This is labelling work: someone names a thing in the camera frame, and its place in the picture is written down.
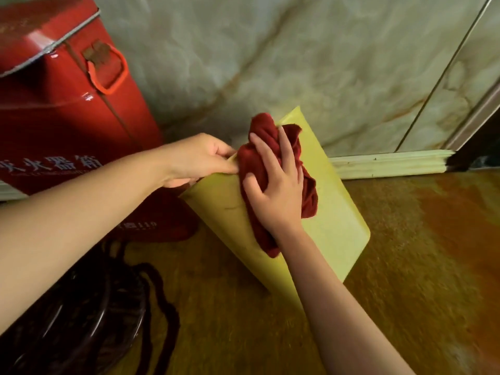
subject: red cloth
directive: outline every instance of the red cloth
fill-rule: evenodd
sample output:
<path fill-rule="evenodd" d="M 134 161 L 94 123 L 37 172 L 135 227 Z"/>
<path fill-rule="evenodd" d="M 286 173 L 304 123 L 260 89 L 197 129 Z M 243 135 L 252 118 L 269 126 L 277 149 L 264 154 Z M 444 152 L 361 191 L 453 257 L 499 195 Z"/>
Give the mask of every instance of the red cloth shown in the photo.
<path fill-rule="evenodd" d="M 316 180 L 314 180 L 306 169 L 303 167 L 300 160 L 301 157 L 301 144 L 298 140 L 298 134 L 301 132 L 301 127 L 295 124 L 283 125 L 286 136 L 290 140 L 293 154 L 295 156 L 295 164 L 297 168 L 302 166 L 304 173 L 304 186 L 302 190 L 302 218 L 309 218 L 316 214 L 317 211 L 317 193 L 316 193 Z M 279 149 L 279 136 L 278 128 L 274 125 L 272 117 L 268 113 L 260 113 L 252 119 L 250 125 L 250 133 L 255 133 L 259 136 L 274 152 L 281 164 L 281 150 Z M 262 250 L 271 258 L 279 255 L 279 248 L 276 241 L 271 234 L 260 224 L 259 220 L 253 213 L 253 209 L 248 201 L 247 194 L 243 189 L 243 179 L 247 173 L 251 172 L 257 178 L 260 188 L 264 191 L 267 188 L 267 172 L 262 162 L 262 158 L 255 149 L 255 145 L 251 142 L 244 144 L 238 150 L 238 163 L 240 167 L 240 186 L 241 196 L 245 200 L 247 206 L 248 217 L 252 225 L 253 234 L 259 243 Z"/>

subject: box handle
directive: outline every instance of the box handle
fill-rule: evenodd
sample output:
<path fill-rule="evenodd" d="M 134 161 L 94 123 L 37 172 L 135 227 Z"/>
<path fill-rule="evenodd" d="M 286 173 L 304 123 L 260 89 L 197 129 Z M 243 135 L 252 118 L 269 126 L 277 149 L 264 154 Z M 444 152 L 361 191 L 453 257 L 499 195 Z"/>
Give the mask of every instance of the box handle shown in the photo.
<path fill-rule="evenodd" d="M 123 81 L 127 78 L 128 75 L 128 64 L 127 60 L 123 56 L 121 52 L 118 51 L 115 47 L 111 46 L 108 44 L 109 49 L 118 56 L 120 61 L 122 62 L 122 72 L 120 75 L 116 78 L 114 83 L 109 86 L 109 88 L 104 87 L 99 79 L 97 78 L 97 73 L 96 73 L 96 67 L 94 66 L 94 63 L 92 63 L 90 60 L 87 60 L 87 66 L 89 69 L 89 75 L 91 77 L 91 82 L 92 84 L 97 88 L 97 90 L 101 91 L 104 94 L 113 94 L 116 92 L 116 90 L 122 85 Z"/>

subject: fire extinguisher box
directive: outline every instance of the fire extinguisher box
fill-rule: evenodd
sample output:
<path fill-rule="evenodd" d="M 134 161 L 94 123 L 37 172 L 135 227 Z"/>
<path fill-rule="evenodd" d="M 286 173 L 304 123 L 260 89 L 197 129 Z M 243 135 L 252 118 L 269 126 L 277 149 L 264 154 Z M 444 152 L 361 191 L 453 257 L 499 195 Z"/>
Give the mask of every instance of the fire extinguisher box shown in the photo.
<path fill-rule="evenodd" d="M 0 8 L 0 180 L 28 195 L 163 143 L 99 15 L 93 0 Z M 182 240 L 197 222 L 160 189 L 110 235 Z"/>

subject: wooden floor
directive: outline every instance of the wooden floor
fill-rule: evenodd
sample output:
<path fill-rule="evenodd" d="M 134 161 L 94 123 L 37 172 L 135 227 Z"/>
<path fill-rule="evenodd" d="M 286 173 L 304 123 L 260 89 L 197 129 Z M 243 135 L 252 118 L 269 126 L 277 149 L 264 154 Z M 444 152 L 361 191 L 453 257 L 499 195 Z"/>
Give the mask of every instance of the wooden floor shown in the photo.
<path fill-rule="evenodd" d="M 411 367 L 500 373 L 500 171 L 345 184 L 372 231 L 345 284 Z M 168 374 L 324 373 L 304 317 L 205 226 L 185 242 L 130 243 L 124 258 L 151 263 L 177 309 Z M 112 375 L 154 373 L 168 324 L 151 302 L 149 370 L 137 372 L 140 336 Z"/>

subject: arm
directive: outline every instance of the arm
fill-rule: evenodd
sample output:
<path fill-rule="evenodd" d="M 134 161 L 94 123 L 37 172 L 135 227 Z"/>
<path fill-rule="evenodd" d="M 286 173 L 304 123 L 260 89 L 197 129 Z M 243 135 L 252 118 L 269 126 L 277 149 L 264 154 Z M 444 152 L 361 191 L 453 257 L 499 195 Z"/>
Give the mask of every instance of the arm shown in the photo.
<path fill-rule="evenodd" d="M 234 152 L 200 134 L 0 208 L 0 334 L 154 190 L 236 173 Z"/>
<path fill-rule="evenodd" d="M 252 135 L 251 140 L 262 156 L 269 184 L 262 192 L 250 175 L 243 186 L 255 214 L 282 250 L 328 373 L 413 374 L 303 230 L 303 174 L 295 167 L 283 129 L 283 168 L 260 138 Z"/>

